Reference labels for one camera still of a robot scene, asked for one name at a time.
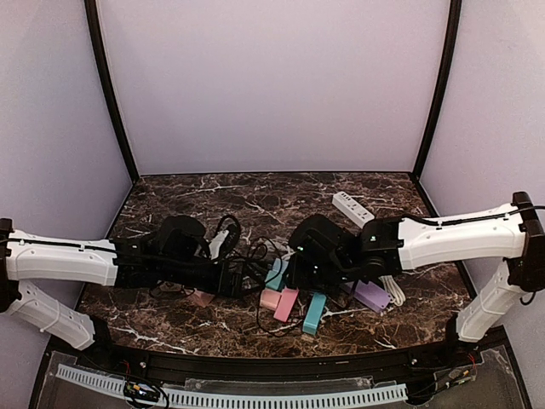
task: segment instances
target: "cyan block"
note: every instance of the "cyan block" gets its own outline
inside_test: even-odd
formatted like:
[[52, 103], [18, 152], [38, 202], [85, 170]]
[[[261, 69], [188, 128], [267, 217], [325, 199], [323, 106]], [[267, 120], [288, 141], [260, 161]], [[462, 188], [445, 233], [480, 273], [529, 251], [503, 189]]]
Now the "cyan block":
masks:
[[270, 288], [271, 290], [281, 291], [284, 288], [282, 277], [284, 276], [284, 271], [286, 271], [287, 267], [288, 262], [286, 260], [280, 260], [279, 258], [274, 260], [272, 269], [267, 273], [265, 287]]
[[284, 274], [284, 271], [286, 271], [286, 268], [288, 267], [288, 260], [281, 260], [277, 258], [274, 260], [274, 263], [272, 264], [272, 270], [275, 272], [280, 272], [280, 274]]
[[305, 322], [303, 322], [303, 332], [316, 335], [320, 318], [322, 318], [322, 313], [324, 312], [326, 299], [327, 297], [324, 294], [320, 294], [319, 292], [314, 293], [313, 300], [310, 302], [310, 307], [308, 307]]

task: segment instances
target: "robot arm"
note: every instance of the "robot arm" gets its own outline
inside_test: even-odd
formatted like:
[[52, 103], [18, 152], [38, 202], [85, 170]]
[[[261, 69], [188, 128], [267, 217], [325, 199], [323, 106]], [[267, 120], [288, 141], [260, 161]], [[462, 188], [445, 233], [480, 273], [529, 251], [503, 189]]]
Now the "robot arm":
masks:
[[[29, 279], [123, 288], [149, 287], [162, 279], [235, 297], [242, 274], [234, 273], [218, 250], [229, 237], [219, 232], [209, 245], [204, 227], [187, 216], [167, 218], [151, 237], [95, 242], [14, 232], [9, 219], [0, 219], [0, 313], [19, 315], [85, 349], [104, 323], [60, 304]], [[526, 193], [480, 213], [375, 219], [358, 236], [314, 215], [293, 232], [289, 244], [295, 254], [284, 278], [289, 286], [307, 289], [369, 281], [436, 262], [503, 257], [487, 286], [457, 315], [457, 338], [465, 343], [480, 340], [522, 295], [545, 288], [545, 233]], [[204, 261], [194, 256], [199, 246], [208, 255]]]
[[[78, 241], [27, 234], [13, 230], [11, 220], [0, 219], [0, 313], [18, 316], [75, 349], [86, 349], [97, 339], [109, 338], [106, 323], [73, 311], [29, 279], [66, 279], [117, 287], [153, 286], [159, 279], [168, 279], [233, 295], [237, 282], [233, 283], [230, 274], [221, 274], [228, 264], [212, 263], [221, 256], [231, 231], [218, 232], [208, 245], [203, 239], [204, 228], [196, 222], [186, 216], [167, 218], [158, 234], [150, 237]], [[193, 259], [200, 245], [206, 247], [208, 261]], [[177, 267], [155, 260], [162, 259], [160, 255], [172, 257]], [[153, 260], [145, 262], [147, 257]]]
[[521, 296], [545, 288], [545, 233], [526, 193], [479, 213], [375, 219], [358, 236], [314, 215], [294, 231], [290, 247], [295, 254], [286, 281], [315, 289], [436, 262], [502, 257], [486, 287], [456, 317], [457, 341], [463, 343], [482, 339]]

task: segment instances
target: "black edge rail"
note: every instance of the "black edge rail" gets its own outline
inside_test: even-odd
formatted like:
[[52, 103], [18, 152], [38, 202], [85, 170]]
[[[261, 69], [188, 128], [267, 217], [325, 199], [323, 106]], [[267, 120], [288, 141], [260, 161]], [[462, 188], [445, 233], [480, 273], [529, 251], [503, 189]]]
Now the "black edge rail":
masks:
[[[519, 365], [502, 325], [491, 328], [486, 337], [479, 342], [479, 350], [487, 350], [503, 345], [513, 367], [525, 408], [530, 409], [528, 392], [520, 373]], [[184, 354], [167, 354], [114, 346], [112, 352], [117, 360], [127, 360], [131, 371], [138, 376], [155, 382], [183, 384], [187, 379], [229, 380], [240, 382], [304, 382], [346, 377], [373, 377], [375, 383], [393, 381], [398, 383], [417, 383], [428, 380], [433, 371], [413, 372], [410, 361], [415, 354], [431, 352], [440, 343], [431, 343], [407, 349], [395, 349], [372, 354], [344, 355], [324, 358], [275, 358], [244, 359], [214, 358]], [[39, 367], [30, 408], [37, 407], [37, 400], [48, 370], [51, 353], [57, 351], [78, 356], [77, 363], [97, 369], [84, 353], [71, 349], [59, 338], [52, 337]], [[146, 368], [141, 369], [141, 362]]]
[[96, 68], [99, 72], [102, 92], [104, 93], [108, 112], [110, 113], [110, 120], [112, 121], [113, 130], [118, 139], [119, 149], [123, 155], [123, 160], [127, 167], [127, 171], [129, 172], [130, 179], [133, 183], [136, 183], [138, 179], [140, 179], [140, 175], [136, 169], [133, 153], [130, 151], [129, 140], [127, 139], [127, 133], [123, 127], [123, 120], [121, 119], [121, 113], [119, 112], [118, 100], [116, 99], [113, 90], [112, 77], [110, 76], [104, 42], [102, 41], [96, 0], [85, 0], [85, 12], [87, 14], [87, 24], [89, 26], [91, 43], [93, 44], [93, 52], [95, 53]]
[[452, 64], [452, 56], [454, 55], [454, 47], [456, 45], [456, 35], [458, 33], [458, 24], [460, 22], [460, 12], [462, 11], [462, 0], [450, 0], [449, 19], [446, 26], [445, 44], [443, 45], [443, 54], [441, 55], [441, 63], [439, 65], [439, 74], [435, 91], [433, 92], [432, 105], [427, 116], [426, 129], [422, 137], [422, 143], [416, 157], [415, 167], [412, 173], [416, 179], [420, 179], [424, 166], [426, 164], [429, 149], [432, 146], [433, 135], [439, 121], [443, 98], [445, 97], [446, 84], [449, 80], [450, 66]]

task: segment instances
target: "purple block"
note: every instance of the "purple block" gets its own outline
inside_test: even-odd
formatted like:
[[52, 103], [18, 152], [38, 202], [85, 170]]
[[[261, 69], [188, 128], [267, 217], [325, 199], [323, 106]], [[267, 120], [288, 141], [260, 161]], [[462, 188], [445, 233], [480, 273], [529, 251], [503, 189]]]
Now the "purple block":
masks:
[[[341, 284], [341, 288], [350, 294], [352, 284], [353, 283]], [[356, 291], [354, 292], [354, 298], [376, 313], [380, 313], [386, 308], [391, 300], [390, 295], [372, 281], [370, 281], [369, 284], [358, 281]]]

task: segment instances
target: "brown marble table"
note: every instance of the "brown marble table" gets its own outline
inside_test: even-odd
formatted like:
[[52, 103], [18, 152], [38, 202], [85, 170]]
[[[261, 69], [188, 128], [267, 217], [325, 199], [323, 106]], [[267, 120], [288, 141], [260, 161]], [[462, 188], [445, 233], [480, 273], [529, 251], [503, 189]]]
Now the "brown marble table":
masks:
[[[166, 216], [197, 217], [213, 232], [226, 213], [243, 226], [239, 249], [266, 236], [285, 249], [306, 216], [322, 213], [356, 232], [331, 204], [338, 191], [352, 195], [377, 217], [410, 212], [428, 216], [405, 173], [244, 173], [145, 176], [135, 185], [112, 230], [112, 237], [138, 237], [157, 229]], [[375, 352], [441, 340], [445, 323], [469, 303], [458, 269], [443, 263], [396, 279], [407, 296], [402, 307], [376, 314], [356, 301], [347, 309], [326, 303], [316, 337], [293, 330], [273, 337], [255, 322], [256, 295], [243, 300], [217, 297], [200, 308], [183, 297], [157, 300], [148, 290], [87, 285], [79, 311], [108, 322], [115, 343], [175, 354], [217, 357], [308, 357]], [[300, 297], [293, 315], [304, 315]], [[285, 326], [262, 310], [260, 322], [282, 333]]]

